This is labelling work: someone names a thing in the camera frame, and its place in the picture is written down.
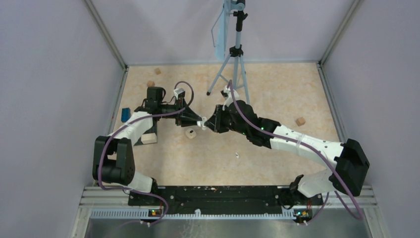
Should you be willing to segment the beige charging case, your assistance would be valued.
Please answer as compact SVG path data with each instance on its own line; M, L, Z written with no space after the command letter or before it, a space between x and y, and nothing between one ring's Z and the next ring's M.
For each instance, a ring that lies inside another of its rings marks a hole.
M186 131L185 131L185 134L186 134L186 136L189 138L189 139L194 139L196 136L197 136L197 133L196 133L196 131L194 130L194 129L187 129Z

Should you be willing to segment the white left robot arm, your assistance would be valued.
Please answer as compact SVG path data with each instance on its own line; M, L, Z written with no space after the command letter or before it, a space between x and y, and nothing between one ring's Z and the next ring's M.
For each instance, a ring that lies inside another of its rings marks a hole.
M126 123L108 136L95 140L93 179L140 191L140 199L147 205L158 201L159 192L153 188L153 179L136 171L133 146L160 118L174 119L181 127L203 125L203 118L185 101L182 88L174 90L174 103L163 101L166 91L162 87L149 87L144 103Z

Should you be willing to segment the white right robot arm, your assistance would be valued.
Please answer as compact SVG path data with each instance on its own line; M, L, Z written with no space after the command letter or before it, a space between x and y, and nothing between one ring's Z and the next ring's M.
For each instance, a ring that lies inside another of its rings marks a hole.
M347 139L342 143L305 135L257 116L242 100L228 107L217 105L205 126L216 133L237 132L256 146L287 151L324 166L324 171L296 178L297 185L290 191L296 204L304 204L310 197L330 191L352 196L361 194L370 163L356 140Z

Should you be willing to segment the light blue tripod stand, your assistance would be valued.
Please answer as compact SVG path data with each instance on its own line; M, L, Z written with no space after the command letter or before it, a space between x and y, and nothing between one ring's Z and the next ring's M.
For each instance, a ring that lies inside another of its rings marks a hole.
M206 94L209 96L217 83L222 78L224 81L228 81L223 75L223 71L230 59L234 59L233 68L233 82L232 86L235 90L244 88L246 102L250 103L250 96L248 90L247 76L245 70L245 63L243 59L244 51L241 44L241 34L243 30L243 22L248 17L248 14L244 12L246 2L244 0L223 0L222 9L217 20L213 24L210 32L212 37L212 43L214 47L214 55L218 60L222 60L223 64L220 67L216 77L214 78L210 88ZM236 18L236 36L235 45L227 51L227 38L228 38L228 27L230 17Z

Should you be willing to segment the wooden cube block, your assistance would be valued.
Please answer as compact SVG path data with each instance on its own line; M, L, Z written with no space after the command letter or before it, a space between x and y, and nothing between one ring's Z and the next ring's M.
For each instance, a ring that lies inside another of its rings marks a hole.
M297 126L303 126L306 123L306 119L304 117L299 117L295 120Z

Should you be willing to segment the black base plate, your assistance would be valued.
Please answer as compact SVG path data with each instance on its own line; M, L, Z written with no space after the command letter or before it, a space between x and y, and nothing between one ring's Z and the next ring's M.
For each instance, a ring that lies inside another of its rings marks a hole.
M323 197L301 195L288 186L159 186L152 189L155 196L130 192L128 205L157 207L168 204L169 215L265 215L281 214L298 206L318 206Z

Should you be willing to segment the aluminium frame rail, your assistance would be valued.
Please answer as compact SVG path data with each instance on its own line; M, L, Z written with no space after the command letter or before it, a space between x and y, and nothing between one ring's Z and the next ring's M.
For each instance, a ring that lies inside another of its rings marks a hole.
M204 215L200 210L196 210L193 214L186 215L169 215L167 214L169 206L164 205L163 209L157 207L151 208L129 206L129 190L111 189L104 190L100 187L86 187L82 193L80 200L80 207L90 208L92 210L92 217L94 218L122 218L122 219L145 219L148 221L155 221L159 218L164 219L216 219L216 220L244 220L244 219L258 219L258 220L292 220L296 223L304 223L311 220L319 209L350 209L356 210L360 208L374 208L377 206L376 197L373 189L369 186L362 188L361 194L354 199L340 192L322 193L323 204L318 206L298 206L291 211L283 212L281 214L265 214L265 215Z

